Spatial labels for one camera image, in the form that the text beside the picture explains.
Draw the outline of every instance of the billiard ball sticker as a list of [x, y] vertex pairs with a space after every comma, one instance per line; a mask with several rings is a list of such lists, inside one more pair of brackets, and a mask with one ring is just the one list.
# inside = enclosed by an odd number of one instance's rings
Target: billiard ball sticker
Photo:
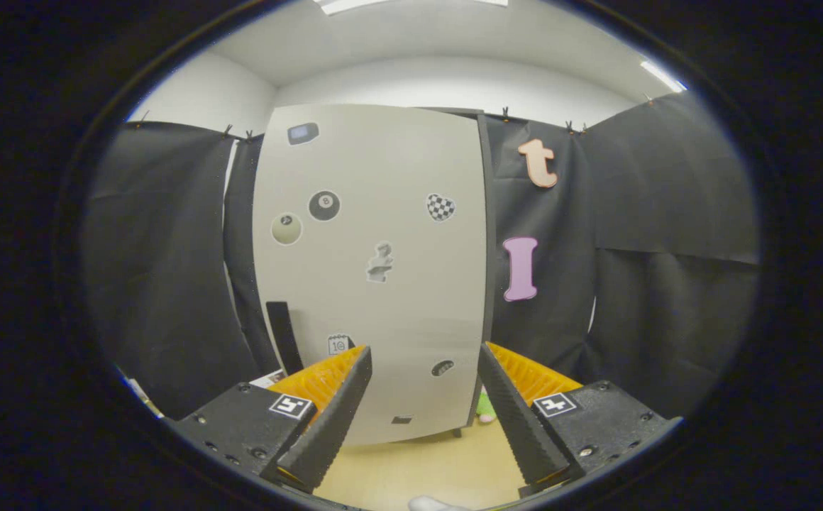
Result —
[[330, 190], [317, 192], [311, 197], [310, 203], [307, 204], [311, 216], [321, 222], [333, 220], [339, 214], [339, 207], [339, 197]]
[[270, 233], [280, 245], [292, 245], [301, 237], [301, 219], [294, 213], [279, 213], [272, 220]]

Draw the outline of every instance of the black curtain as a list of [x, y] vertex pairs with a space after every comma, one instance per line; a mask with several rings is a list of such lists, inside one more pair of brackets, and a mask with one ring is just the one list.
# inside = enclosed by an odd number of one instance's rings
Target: black curtain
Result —
[[[594, 297], [594, 234], [589, 162], [577, 137], [558, 126], [487, 116], [492, 156], [494, 308], [492, 342], [567, 375], [575, 372]], [[519, 146], [541, 139], [551, 149], [551, 188], [536, 187]], [[532, 275], [538, 294], [508, 302], [509, 254], [505, 240], [534, 237]]]
[[263, 375], [279, 369], [263, 322], [255, 265], [253, 265], [253, 183], [263, 136], [240, 142], [226, 191], [224, 256], [232, 280], [236, 311], [253, 360]]
[[98, 336], [172, 418], [259, 375], [223, 269], [232, 145], [193, 126], [129, 123], [85, 207], [84, 284]]
[[576, 376], [687, 414], [745, 336], [758, 289], [750, 169], [691, 92], [580, 137], [591, 165], [597, 308]]
[[[723, 373], [752, 313], [758, 212], [741, 155], [690, 92], [585, 132], [487, 122], [493, 342], [583, 382], [609, 379], [667, 417], [687, 414]], [[554, 152], [552, 188], [531, 183], [518, 152], [535, 138]], [[511, 303], [502, 243], [513, 236], [538, 240], [538, 294]]]

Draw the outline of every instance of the green toy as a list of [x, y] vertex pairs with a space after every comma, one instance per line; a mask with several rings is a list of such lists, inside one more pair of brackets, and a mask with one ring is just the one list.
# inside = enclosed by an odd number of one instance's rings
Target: green toy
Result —
[[487, 397], [487, 389], [483, 386], [480, 388], [480, 396], [477, 398], [477, 407], [474, 412], [477, 414], [477, 420], [484, 424], [493, 422], [497, 418], [497, 413], [493, 411], [493, 405], [490, 404], [490, 398]]

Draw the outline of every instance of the wooden floor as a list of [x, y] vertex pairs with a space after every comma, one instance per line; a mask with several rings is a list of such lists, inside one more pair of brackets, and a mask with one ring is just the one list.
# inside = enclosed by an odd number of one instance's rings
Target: wooden floor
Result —
[[519, 498], [525, 485], [498, 421], [423, 439], [346, 446], [314, 494], [372, 511], [407, 511], [418, 495], [482, 509]]

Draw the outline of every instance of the white board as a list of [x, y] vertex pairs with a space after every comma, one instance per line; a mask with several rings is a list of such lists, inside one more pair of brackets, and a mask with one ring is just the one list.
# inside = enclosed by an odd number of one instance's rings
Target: white board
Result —
[[[308, 123], [318, 135], [290, 143], [289, 129]], [[293, 133], [301, 141], [308, 130]], [[329, 218], [336, 202], [338, 213]], [[434, 209], [448, 217], [435, 218]], [[301, 224], [294, 242], [292, 223], [292, 236], [281, 236], [289, 245], [273, 237], [282, 214]], [[370, 346], [372, 380], [346, 444], [466, 425], [485, 310], [485, 215], [476, 120], [344, 104], [272, 113], [253, 208], [263, 314], [269, 301], [288, 303], [305, 366], [331, 355], [334, 334]], [[382, 242], [392, 249], [392, 267], [369, 274]], [[446, 360], [453, 367], [432, 375]], [[395, 417], [411, 420], [396, 424]]]

